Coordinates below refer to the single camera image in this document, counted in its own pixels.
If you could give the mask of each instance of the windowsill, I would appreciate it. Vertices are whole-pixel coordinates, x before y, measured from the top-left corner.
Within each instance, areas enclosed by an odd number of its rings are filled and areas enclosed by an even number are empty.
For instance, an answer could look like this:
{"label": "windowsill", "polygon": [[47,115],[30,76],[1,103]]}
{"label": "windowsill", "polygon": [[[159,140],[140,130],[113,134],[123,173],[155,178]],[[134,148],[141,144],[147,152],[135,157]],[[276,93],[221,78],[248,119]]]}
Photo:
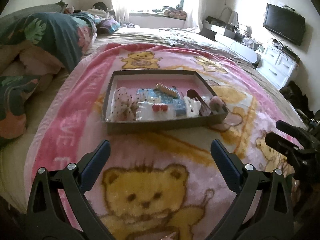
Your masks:
{"label": "windowsill", "polygon": [[145,16],[166,17],[166,18],[172,18],[172,19],[182,20],[182,21],[186,20],[186,19],[179,19],[179,18],[171,17],[171,16],[164,15],[164,14],[155,13],[155,12],[152,12],[152,11],[150,11],[150,12],[134,11],[134,12],[130,12],[129,15],[131,15],[131,16],[141,16],[141,17],[145,17]]}

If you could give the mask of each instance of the drawer handle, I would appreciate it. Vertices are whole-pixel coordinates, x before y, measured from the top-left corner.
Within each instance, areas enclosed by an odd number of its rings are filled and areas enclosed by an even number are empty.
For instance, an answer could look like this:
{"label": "drawer handle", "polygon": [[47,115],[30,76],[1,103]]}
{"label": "drawer handle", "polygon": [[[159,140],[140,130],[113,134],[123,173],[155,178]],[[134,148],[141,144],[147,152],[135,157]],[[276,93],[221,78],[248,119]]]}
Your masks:
{"label": "drawer handle", "polygon": [[273,75],[277,75],[277,73],[276,72],[273,72],[271,69],[269,69],[270,71],[271,71],[271,73],[273,74]]}

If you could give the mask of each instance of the comforter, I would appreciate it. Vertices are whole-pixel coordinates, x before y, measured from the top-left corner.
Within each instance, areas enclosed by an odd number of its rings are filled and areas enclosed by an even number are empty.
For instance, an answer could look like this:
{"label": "comforter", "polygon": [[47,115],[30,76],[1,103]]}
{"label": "comforter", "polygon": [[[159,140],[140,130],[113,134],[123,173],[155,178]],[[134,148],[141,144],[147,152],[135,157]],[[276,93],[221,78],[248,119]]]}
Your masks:
{"label": "comforter", "polygon": [[[202,240],[235,197],[211,157],[212,140],[219,139],[258,170],[292,172],[285,157],[264,142],[268,132],[280,133],[275,123],[286,117],[232,60],[154,44],[111,43],[98,52],[71,73],[39,126],[25,165],[27,198],[39,167],[63,169],[108,139],[111,156],[86,197],[116,239],[154,239],[169,232],[180,240]],[[160,69],[197,71],[226,103],[229,115],[223,124],[211,127],[108,136],[101,121],[102,103],[113,71],[129,67],[125,59],[146,63],[130,68],[148,68],[148,61],[156,61],[154,67]],[[76,226],[64,193],[61,198]]]}
{"label": "comforter", "polygon": [[24,102],[44,90],[61,68],[71,73],[95,32],[90,14],[54,12],[31,14],[5,30],[0,38],[0,146],[25,132]]}

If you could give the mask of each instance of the wall-mounted tv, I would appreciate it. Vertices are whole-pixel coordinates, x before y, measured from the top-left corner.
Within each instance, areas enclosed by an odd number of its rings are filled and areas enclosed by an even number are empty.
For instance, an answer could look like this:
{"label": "wall-mounted tv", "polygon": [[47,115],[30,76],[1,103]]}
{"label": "wall-mounted tv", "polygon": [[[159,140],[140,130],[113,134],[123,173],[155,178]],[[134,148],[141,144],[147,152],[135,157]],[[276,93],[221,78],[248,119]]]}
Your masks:
{"label": "wall-mounted tv", "polygon": [[267,4],[263,27],[300,46],[305,33],[306,19],[291,10]]}

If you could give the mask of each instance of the pink fluffy hair clip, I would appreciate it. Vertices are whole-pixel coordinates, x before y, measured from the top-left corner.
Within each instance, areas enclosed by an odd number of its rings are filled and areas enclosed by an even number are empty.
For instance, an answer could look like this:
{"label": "pink fluffy hair clip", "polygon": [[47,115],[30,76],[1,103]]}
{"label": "pink fluffy hair clip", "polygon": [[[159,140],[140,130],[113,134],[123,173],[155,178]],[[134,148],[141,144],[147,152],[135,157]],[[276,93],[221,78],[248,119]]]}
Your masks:
{"label": "pink fluffy hair clip", "polygon": [[211,111],[219,112],[223,106],[224,106],[224,102],[218,96],[214,96],[209,101],[209,107]]}

